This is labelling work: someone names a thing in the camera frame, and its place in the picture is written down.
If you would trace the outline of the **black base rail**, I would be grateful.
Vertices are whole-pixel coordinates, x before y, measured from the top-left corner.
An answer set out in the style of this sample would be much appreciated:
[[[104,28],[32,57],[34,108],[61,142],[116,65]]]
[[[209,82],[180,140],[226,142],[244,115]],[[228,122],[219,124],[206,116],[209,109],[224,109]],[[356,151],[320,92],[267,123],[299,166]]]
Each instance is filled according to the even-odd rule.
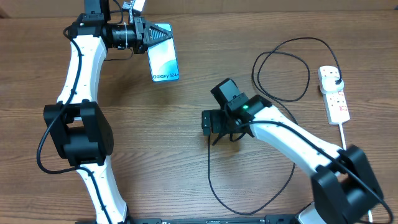
[[[265,217],[239,218],[190,218],[162,220],[160,218],[132,218],[127,217],[127,224],[295,224],[298,221],[294,214],[266,215]]]

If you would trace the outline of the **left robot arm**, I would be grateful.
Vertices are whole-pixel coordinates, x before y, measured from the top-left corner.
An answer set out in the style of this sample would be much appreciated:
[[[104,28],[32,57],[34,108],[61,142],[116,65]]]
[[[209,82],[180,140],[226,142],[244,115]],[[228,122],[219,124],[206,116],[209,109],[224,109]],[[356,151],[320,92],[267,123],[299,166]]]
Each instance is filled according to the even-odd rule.
[[[102,65],[109,49],[133,55],[173,37],[172,31],[145,20],[144,1],[125,2],[128,23],[112,23],[109,2],[85,1],[85,11],[63,30],[71,57],[63,90],[54,105],[44,108],[47,129],[37,149],[37,165],[45,173],[77,172],[93,202],[95,223],[133,223],[111,166],[113,131],[98,105]]]

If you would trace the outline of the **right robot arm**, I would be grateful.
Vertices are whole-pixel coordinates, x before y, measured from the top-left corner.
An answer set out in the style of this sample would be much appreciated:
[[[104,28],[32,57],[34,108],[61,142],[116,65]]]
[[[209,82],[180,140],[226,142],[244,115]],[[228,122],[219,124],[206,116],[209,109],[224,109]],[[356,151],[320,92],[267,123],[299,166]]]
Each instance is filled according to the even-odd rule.
[[[304,130],[270,101],[248,98],[227,78],[211,90],[218,110],[202,112],[206,136],[250,135],[275,147],[309,177],[313,202],[291,223],[361,223],[376,205],[384,205],[380,185],[364,151],[343,149]]]

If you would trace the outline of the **smartphone with blue screen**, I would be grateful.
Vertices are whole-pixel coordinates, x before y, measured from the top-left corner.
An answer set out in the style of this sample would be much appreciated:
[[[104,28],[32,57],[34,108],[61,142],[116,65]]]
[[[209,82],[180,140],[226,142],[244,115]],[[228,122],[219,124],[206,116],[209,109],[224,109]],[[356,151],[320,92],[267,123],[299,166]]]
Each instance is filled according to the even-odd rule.
[[[149,47],[147,54],[153,82],[171,82],[180,78],[173,37]]]

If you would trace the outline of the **white charger plug adapter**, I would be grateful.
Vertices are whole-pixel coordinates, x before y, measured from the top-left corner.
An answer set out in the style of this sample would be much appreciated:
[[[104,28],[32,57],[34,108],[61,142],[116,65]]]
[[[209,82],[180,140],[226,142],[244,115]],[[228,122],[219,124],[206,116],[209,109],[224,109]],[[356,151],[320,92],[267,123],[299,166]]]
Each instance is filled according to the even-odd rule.
[[[323,94],[334,93],[343,90],[345,83],[338,77],[321,77],[320,91]]]

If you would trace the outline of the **white power strip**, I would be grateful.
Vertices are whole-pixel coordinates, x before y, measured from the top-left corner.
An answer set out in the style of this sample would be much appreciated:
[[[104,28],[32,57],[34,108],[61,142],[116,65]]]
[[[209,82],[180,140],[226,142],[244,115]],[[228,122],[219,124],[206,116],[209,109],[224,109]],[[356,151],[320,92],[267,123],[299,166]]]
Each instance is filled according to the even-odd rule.
[[[329,65],[322,66],[318,69],[319,81],[321,77],[340,78],[340,73],[336,67]],[[350,120],[348,105],[343,90],[322,95],[325,104],[326,115],[330,124],[343,124]]]

